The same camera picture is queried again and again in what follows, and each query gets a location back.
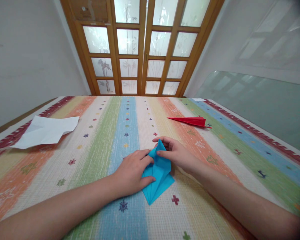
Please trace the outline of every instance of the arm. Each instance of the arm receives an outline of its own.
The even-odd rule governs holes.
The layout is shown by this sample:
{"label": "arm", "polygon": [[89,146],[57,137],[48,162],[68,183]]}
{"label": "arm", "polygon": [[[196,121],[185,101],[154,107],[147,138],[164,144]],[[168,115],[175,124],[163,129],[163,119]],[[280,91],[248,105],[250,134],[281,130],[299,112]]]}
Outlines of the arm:
{"label": "arm", "polygon": [[167,151],[157,154],[170,159],[195,177],[246,229],[258,239],[295,239],[300,234],[300,218],[263,197],[234,183],[193,156],[181,143],[161,139]]}
{"label": "arm", "polygon": [[109,202],[155,181],[153,177],[142,178],[146,166],[153,163],[146,156],[149,152],[135,151],[112,175],[58,194],[1,221],[0,239],[61,239]]}

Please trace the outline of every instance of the red border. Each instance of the red border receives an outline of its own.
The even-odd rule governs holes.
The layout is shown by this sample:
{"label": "red border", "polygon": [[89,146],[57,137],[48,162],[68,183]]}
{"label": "red border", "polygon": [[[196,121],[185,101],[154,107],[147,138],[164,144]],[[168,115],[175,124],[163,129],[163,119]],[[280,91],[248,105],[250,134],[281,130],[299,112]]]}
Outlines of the red border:
{"label": "red border", "polygon": [[[57,103],[55,103],[51,107],[49,107],[47,110],[40,113],[38,116],[40,116],[40,117],[50,117],[58,109],[63,107],[65,104],[67,104],[68,101],[70,101],[72,98],[74,98],[74,96],[64,97],[63,99],[61,99],[60,101],[58,101]],[[15,144],[21,138],[21,136],[24,134],[24,132],[27,130],[27,128],[29,127],[31,121],[32,120],[30,120],[26,124],[22,125],[17,130],[15,130],[14,132],[12,132],[8,136],[6,136],[4,139],[1,139],[0,140],[0,149]]]}
{"label": "red border", "polygon": [[267,144],[271,145],[273,148],[277,149],[278,151],[282,152],[285,156],[290,158],[293,162],[300,165],[300,155],[296,154],[295,152],[287,149],[285,146],[281,145],[280,143],[276,142],[272,138],[266,136],[264,133],[258,131],[254,127],[250,126],[249,124],[245,123],[241,119],[237,118],[236,116],[232,115],[231,113],[227,112],[223,108],[219,107],[218,105],[210,102],[209,100],[205,99],[205,103],[209,104],[211,107],[216,109],[217,111],[221,112],[223,115],[227,116],[231,120],[238,123],[240,126],[248,130],[249,132],[253,133],[257,137],[261,138]]}

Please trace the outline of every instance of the red paper airplane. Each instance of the red paper airplane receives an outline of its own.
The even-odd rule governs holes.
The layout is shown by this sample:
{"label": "red paper airplane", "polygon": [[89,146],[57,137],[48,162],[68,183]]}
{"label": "red paper airplane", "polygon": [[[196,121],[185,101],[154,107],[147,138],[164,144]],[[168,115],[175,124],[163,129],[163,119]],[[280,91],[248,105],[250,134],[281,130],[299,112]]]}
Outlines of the red paper airplane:
{"label": "red paper airplane", "polygon": [[194,117],[194,118],[169,118],[172,120],[176,120],[179,122],[185,122],[191,125],[195,125],[195,126],[199,126],[199,127],[206,127],[206,128],[212,128],[212,127],[208,127],[205,126],[206,123],[206,119],[203,117]]}

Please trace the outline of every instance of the colorful rug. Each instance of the colorful rug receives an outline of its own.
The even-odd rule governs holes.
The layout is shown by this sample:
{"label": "colorful rug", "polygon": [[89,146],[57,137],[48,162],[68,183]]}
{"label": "colorful rug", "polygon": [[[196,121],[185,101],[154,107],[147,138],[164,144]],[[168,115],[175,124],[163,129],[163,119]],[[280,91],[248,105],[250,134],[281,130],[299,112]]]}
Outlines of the colorful rug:
{"label": "colorful rug", "polygon": [[[58,144],[0,151],[0,220],[113,173],[152,139],[169,136],[236,183],[300,216],[300,154],[212,101],[167,97],[64,97],[40,116],[80,116]],[[207,118],[212,129],[167,117]],[[30,122],[7,134],[16,142]],[[173,166],[175,183],[151,206],[142,192],[118,199],[65,239],[253,239],[202,186]]]}

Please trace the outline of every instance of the white wall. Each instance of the white wall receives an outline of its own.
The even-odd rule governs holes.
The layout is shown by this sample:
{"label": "white wall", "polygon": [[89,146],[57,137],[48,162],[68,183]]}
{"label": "white wall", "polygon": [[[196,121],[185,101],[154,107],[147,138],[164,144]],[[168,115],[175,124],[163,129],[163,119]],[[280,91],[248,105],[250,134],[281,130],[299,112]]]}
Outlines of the white wall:
{"label": "white wall", "polygon": [[185,96],[194,97],[215,70],[300,84],[299,3],[292,0],[226,0]]}
{"label": "white wall", "polygon": [[78,66],[53,0],[0,0],[0,126],[52,98],[90,95]]}

